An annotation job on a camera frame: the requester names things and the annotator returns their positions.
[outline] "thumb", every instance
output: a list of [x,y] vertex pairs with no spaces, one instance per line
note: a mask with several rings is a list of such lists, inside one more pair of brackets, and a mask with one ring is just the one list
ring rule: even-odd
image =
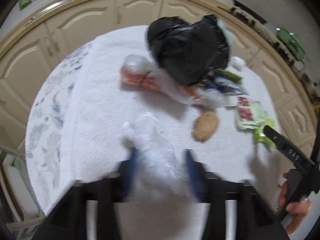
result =
[[307,215],[311,209],[311,201],[289,203],[286,210],[292,214]]

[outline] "oval brown object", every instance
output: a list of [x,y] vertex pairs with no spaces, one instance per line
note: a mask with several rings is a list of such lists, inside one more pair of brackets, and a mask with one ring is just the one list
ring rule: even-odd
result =
[[193,137],[196,141],[205,142],[216,131],[218,125],[219,119],[215,112],[204,112],[195,121]]

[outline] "plastic bag with orange contents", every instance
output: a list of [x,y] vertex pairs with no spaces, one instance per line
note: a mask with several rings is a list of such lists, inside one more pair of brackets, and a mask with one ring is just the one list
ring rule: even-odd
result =
[[120,70],[121,81],[168,95],[185,105],[201,105],[209,109],[228,105],[226,97],[214,89],[196,86],[179,86],[168,73],[143,56],[129,55]]

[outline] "yellow-green wrapper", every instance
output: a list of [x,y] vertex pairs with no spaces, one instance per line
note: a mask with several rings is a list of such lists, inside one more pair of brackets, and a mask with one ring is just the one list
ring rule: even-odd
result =
[[266,145],[269,145],[273,148],[276,148],[276,144],[271,141],[264,133],[263,133],[263,128],[268,125],[270,126],[272,129],[276,129],[276,124],[275,121],[273,119],[266,119],[265,121],[263,121],[262,123],[259,124],[258,128],[254,131],[253,134],[253,139],[255,143],[264,143]]

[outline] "cabinet handle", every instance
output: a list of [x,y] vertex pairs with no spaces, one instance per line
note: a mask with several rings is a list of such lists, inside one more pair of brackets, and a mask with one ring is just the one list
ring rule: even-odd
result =
[[120,8],[121,8],[120,5],[117,6],[117,24],[120,24],[120,21],[121,21]]
[[53,57],[53,52],[52,52],[51,49],[50,49],[50,43],[49,43],[49,39],[48,39],[47,36],[44,36],[44,37],[43,37],[43,42],[44,42],[44,44],[47,46],[47,50],[48,50],[49,56],[50,56],[50,57]]
[[0,105],[5,106],[6,103],[7,103],[7,101],[0,98]]
[[50,36],[51,36],[51,38],[53,40],[54,46],[56,47],[56,51],[60,52],[60,48],[59,48],[58,42],[54,39],[55,35],[56,35],[55,32],[50,32]]

